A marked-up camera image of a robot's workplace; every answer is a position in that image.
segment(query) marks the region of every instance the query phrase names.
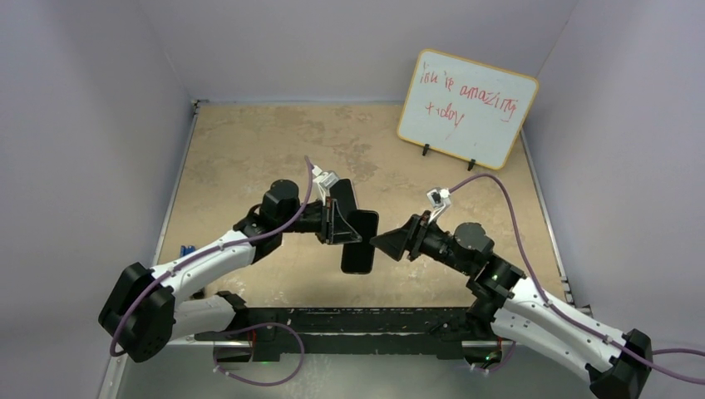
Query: phone screen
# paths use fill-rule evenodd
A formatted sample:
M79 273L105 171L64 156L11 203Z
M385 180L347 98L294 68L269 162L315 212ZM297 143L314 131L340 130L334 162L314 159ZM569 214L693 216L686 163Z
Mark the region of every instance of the phone screen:
M375 251L370 239L377 235L379 214L358 209L348 214L347 221L362 236L362 242L343 245L340 269L347 274L368 274L372 272Z

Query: white bracket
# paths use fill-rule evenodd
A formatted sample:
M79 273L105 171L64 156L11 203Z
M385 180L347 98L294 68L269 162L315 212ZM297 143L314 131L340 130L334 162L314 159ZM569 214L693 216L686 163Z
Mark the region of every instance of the white bracket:
M451 207L451 192L448 189L436 187L429 190L426 193L426 197L431 201L431 206L433 207L428 223L438 219L446 209Z

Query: blue component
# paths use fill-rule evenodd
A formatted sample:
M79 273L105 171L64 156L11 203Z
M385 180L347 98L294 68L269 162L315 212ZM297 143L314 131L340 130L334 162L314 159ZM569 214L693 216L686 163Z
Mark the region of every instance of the blue component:
M194 245L181 245L181 251L179 252L179 257L186 256L192 252L196 251L196 247Z

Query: whiteboard frame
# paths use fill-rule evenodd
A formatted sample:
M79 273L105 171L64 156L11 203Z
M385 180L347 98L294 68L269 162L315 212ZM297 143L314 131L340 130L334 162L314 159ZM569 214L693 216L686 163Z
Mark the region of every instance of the whiteboard frame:
M409 101L409 96L410 96L411 93L412 93L412 87L413 87L413 85L414 85L414 82L416 81L416 75L417 75L417 73L418 73L418 67L419 67L419 63L420 63L419 61L421 60L421 57L422 57L422 55L423 55L424 52L434 52L434 53L439 54L439 55L442 55L442 56L446 56L446 57L450 57L450 58L455 58L456 60L459 60L459 61L464 61L464 62L473 63L473 64L476 64L476 65L478 65L478 66L480 66L480 67L483 67L483 66L484 66L485 68L494 69L494 70L496 70L496 71L502 71L502 72L508 73L508 74L510 74L510 75L515 75L515 76L519 76L519 77L524 77L524 78L526 78L526 79L531 79L532 81L534 81L534 83L536 84L536 90L534 91L534 95L531 97L531 101L529 102L529 106L526 108L526 113L524 114L524 117L521 119L521 123L519 124L519 129L517 129L517 130L516 130L516 133L514 134L514 139L512 140L511 145L510 145L510 147L509 147L509 150L507 151L506 156L505 156L504 160L502 161L502 165L500 165L499 167L495 168L495 167L492 167L492 166L489 166L489 165L482 164L481 162L478 162L477 160L475 160L475 165L479 165L479 166L482 166L482 167L485 167L485 168L491 169L491 170L500 170L500 169L502 169L503 167L505 167L505 165L506 165L506 163L507 163L507 160L509 159L509 154L511 153L511 150L512 150L512 149L514 148L514 146L516 145L516 139L517 139L517 137L519 137L519 134L521 133L521 128L524 126L524 122L526 122L526 117L529 115L529 111L531 110L531 106L534 105L534 100L535 100L535 98L536 98L536 94L538 94L539 89L540 89L540 83L539 83L539 81L536 80L536 78L533 77L533 76L524 75L524 74L521 74L521 73L518 73L518 72L514 72L514 71L508 71L508 70L506 70L506 69L504 69L504 68L499 68L499 67L497 67L497 66L494 66L494 67L493 67L492 65L487 65L487 64L485 64L485 63L483 63L483 62L471 60L471 59L468 59L468 58L459 57L459 56L456 56L456 55L453 55L453 54L449 54L449 53L447 53L447 52L441 52L441 51L438 51L438 50L435 50L435 49L432 49L432 48L425 48L425 49L421 50L421 51L419 52L418 57L417 57L417 64L414 66L414 72L412 73L412 79L411 79L411 82L409 83L409 88L407 89L407 97L404 99L404 106L402 107L402 115L399 117L399 123L397 124L397 136L398 136L400 139L402 139L402 140L404 140L404 141L406 141L406 142L415 144L415 145L419 145L419 146L421 146L421 147L426 146L426 143L420 143L420 142L418 142L418 141L416 141L416 140L411 140L411 139L408 139L408 138L402 136L402 133L400 132L400 129L401 129L401 127L402 127L402 120L403 120L403 118L404 118L404 114L405 114L406 111L407 111L407 104L408 104L408 101ZM457 158L457 159L459 159L459 160L464 160L464 161L466 161L466 162L471 162L471 161L472 161L472 160L467 159L467 158L465 158L465 157L463 157L463 156L460 156L460 155L458 155L458 154L452 154L451 152L448 152L448 151L445 151L445 150L441 150L441 149L437 149L437 148L434 148L434 147L432 147L432 146L430 146L430 145L428 146L428 149L429 149L429 150L434 150L435 152L440 152L440 153L445 154L445 155L452 156L453 158Z

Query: red handwritten text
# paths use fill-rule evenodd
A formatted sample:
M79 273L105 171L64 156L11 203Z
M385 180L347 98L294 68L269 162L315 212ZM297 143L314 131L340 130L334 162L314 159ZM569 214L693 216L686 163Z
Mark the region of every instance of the red handwritten text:
M501 98L500 92L480 90L479 87L468 87L463 86L460 91L460 95L467 99L478 99L482 103L492 106L501 110L504 113L509 112L509 116L506 119L502 119L503 122L508 122L514 111L516 111L516 103L518 100L514 98Z
M429 102L428 106L424 106L424 109L428 112L428 115L434 115L435 113L435 115L438 115L440 118L453 122L455 128L457 128L463 118L465 118L465 114L459 114L457 110L453 109L453 103L445 107L439 107Z
M446 76L446 89L448 89L448 91L450 91L450 90L451 90L451 86L453 86L453 84L454 84L455 82L453 81L453 78L450 77L450 76L448 76L448 74L447 74L445 71L443 72L443 75Z
M434 71L426 71L426 68L430 66L423 63L423 73L421 74L420 83L438 83L438 75Z

